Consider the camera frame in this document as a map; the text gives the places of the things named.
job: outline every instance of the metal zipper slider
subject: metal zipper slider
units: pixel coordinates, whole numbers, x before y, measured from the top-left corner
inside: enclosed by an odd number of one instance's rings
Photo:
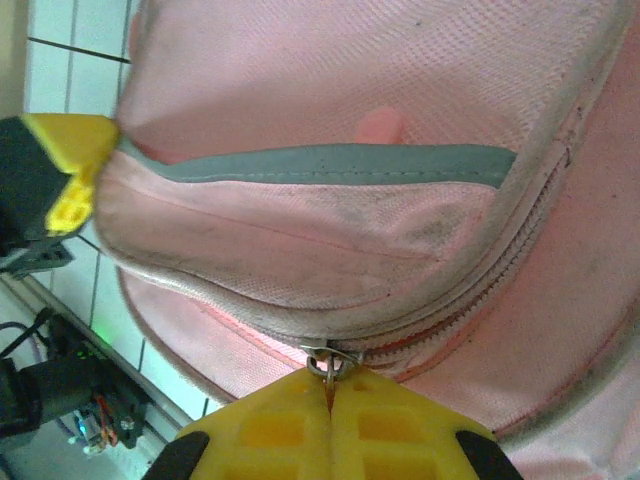
[[[329,412],[333,407],[333,400],[336,392],[336,381],[347,376],[351,371],[356,369],[362,363],[364,354],[351,354],[341,352],[334,348],[328,347],[327,342],[313,342],[311,345],[302,345],[301,348],[309,355],[307,357],[307,368],[316,377],[322,378],[325,386],[325,395],[327,398],[327,407]],[[323,370],[318,365],[324,362],[327,365]]]

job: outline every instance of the yellow plastic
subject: yellow plastic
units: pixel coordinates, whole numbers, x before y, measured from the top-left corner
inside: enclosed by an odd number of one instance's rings
[[[300,370],[178,434],[209,434],[191,480],[477,480],[456,441],[475,421],[359,369],[336,386]]]
[[[58,170],[71,175],[45,224],[50,236],[72,232],[91,215],[94,178],[116,146],[118,128],[100,115],[38,113],[21,119]]]

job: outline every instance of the tile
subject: tile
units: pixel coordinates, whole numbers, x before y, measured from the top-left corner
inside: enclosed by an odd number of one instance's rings
[[[205,394],[183,377],[149,342],[144,347],[140,373],[191,418],[198,419],[202,416]]]
[[[127,0],[77,2],[73,46],[116,57],[122,56],[125,22],[129,14]]]
[[[51,270],[32,273],[31,276],[38,280],[44,288],[51,290],[51,279],[53,277],[53,272]]]
[[[69,55],[70,52],[62,48],[29,42],[25,92],[27,112],[64,112]]]
[[[129,71],[131,70],[131,65],[128,63],[123,63],[120,66],[120,92],[118,96],[122,95],[124,91],[124,87],[127,85],[127,79],[129,78]]]
[[[140,8],[140,2],[142,0],[131,0],[131,5],[129,6],[129,16],[127,18],[127,30],[125,32],[125,43],[124,43],[124,58],[131,59],[129,55],[129,34],[131,33],[131,21],[133,20],[133,16],[136,14],[138,9]]]
[[[151,425],[162,438],[170,442],[176,437],[180,430],[154,405],[147,405],[147,415],[145,421]]]
[[[98,251],[80,238],[71,238],[62,243],[74,259],[68,265],[55,269],[51,293],[89,325]]]
[[[100,254],[91,329],[131,365],[138,367],[142,333],[120,293],[116,266]]]
[[[31,0],[29,36],[71,45],[74,0]]]
[[[113,116],[120,62],[72,53],[69,112]]]

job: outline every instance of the gray trim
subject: gray trim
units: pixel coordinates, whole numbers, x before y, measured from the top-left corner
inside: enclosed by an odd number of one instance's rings
[[[165,165],[127,137],[118,150],[181,183],[243,181],[297,185],[406,185],[468,182],[500,188],[516,154],[481,145],[335,144],[233,153]]]

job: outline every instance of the green led light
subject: green led light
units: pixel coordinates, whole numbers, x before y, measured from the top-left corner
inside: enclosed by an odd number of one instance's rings
[[[94,325],[95,325],[95,327],[93,328],[93,331],[94,331],[94,332],[95,332],[95,333],[96,333],[96,334],[97,334],[97,335],[98,335],[102,340],[104,340],[104,342],[105,342],[107,345],[110,345],[110,346],[111,346],[111,345],[113,344],[113,332],[112,332],[112,331],[109,331],[109,329],[108,329],[108,328],[104,328],[104,327],[102,327],[102,326],[101,326],[101,322],[100,322],[100,321],[97,321],[97,322],[95,322],[95,321],[94,321]]]

